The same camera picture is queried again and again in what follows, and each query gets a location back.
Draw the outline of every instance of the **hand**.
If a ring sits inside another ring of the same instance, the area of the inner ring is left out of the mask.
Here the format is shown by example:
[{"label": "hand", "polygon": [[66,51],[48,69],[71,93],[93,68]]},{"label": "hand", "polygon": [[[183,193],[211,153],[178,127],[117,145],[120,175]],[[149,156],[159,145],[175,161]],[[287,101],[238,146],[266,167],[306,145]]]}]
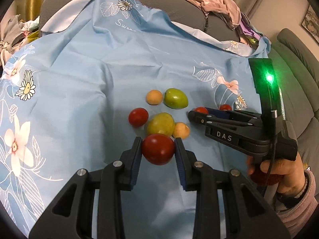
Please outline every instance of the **hand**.
[{"label": "hand", "polygon": [[[253,164],[253,158],[251,156],[248,156],[247,158],[247,165],[247,173],[248,175],[252,175],[255,171],[255,165]],[[260,164],[261,171],[267,173],[269,165],[269,160],[263,161]],[[305,186],[306,178],[299,153],[297,153],[295,161],[276,159],[272,165],[271,174],[284,175],[284,178],[279,182],[277,192],[282,193],[285,196],[295,197]]]}]

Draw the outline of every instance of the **sofa cushion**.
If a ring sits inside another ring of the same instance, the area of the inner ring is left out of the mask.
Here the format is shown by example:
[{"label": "sofa cushion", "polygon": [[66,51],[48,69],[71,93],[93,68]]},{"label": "sofa cushion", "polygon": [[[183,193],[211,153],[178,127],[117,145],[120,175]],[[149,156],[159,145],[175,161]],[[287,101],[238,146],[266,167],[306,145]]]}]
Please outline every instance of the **sofa cushion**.
[{"label": "sofa cushion", "polygon": [[275,42],[272,48],[285,60],[307,96],[313,112],[316,112],[319,109],[319,89],[311,74],[300,59],[284,44]]},{"label": "sofa cushion", "polygon": [[302,87],[286,62],[275,49],[271,49],[268,56],[273,60],[278,84],[282,91],[286,119],[292,123],[296,136],[299,137],[313,118],[314,112]]},{"label": "sofa cushion", "polygon": [[319,122],[312,118],[305,131],[298,138],[298,150],[302,161],[307,163],[313,172],[316,181],[319,178]]},{"label": "sofa cushion", "polygon": [[285,44],[301,60],[319,87],[319,62],[305,44],[287,28],[278,34],[277,40]]},{"label": "sofa cushion", "polygon": [[239,36],[235,30],[231,30],[226,22],[213,13],[207,18],[205,32],[219,41],[233,40],[239,42]]},{"label": "sofa cushion", "polygon": [[[71,0],[44,0],[40,12],[39,29],[41,29],[59,9],[70,1]],[[178,22],[192,28],[197,28],[202,31],[205,29],[206,19],[203,12],[185,0],[139,1],[148,7],[165,11],[171,21]]]}]

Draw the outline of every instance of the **purple cloth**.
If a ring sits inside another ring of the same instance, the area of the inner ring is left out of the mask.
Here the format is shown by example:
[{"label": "purple cloth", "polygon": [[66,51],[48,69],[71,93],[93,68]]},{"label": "purple cloth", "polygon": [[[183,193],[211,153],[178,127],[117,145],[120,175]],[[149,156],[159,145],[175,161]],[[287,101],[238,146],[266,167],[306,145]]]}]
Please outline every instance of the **purple cloth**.
[{"label": "purple cloth", "polygon": [[249,26],[247,26],[243,20],[240,21],[239,25],[246,36],[254,37],[258,41],[260,40],[261,36],[254,30],[252,30]]}]

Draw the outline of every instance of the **green light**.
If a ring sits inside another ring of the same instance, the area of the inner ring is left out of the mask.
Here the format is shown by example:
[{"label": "green light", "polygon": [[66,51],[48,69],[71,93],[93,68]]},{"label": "green light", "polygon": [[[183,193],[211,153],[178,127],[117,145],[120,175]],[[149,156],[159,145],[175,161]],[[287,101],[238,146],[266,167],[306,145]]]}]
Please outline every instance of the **green light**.
[{"label": "green light", "polygon": [[274,82],[274,76],[270,73],[266,73],[266,80],[272,85],[272,83]]}]

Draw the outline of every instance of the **red cherry tomato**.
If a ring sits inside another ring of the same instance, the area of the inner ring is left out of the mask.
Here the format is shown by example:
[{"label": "red cherry tomato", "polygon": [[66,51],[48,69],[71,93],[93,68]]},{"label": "red cherry tomato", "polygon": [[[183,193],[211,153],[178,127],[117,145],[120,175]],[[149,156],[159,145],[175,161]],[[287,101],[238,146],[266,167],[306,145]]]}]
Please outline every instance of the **red cherry tomato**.
[{"label": "red cherry tomato", "polygon": [[196,109],[193,109],[193,111],[208,114],[208,110],[205,107],[197,107]]},{"label": "red cherry tomato", "polygon": [[151,164],[167,164],[175,153],[175,144],[168,136],[152,134],[142,142],[142,154]]},{"label": "red cherry tomato", "polygon": [[220,106],[221,111],[232,111],[232,107],[228,104],[223,104]]},{"label": "red cherry tomato", "polygon": [[136,108],[130,112],[128,119],[133,127],[141,127],[148,120],[148,112],[144,108]]}]

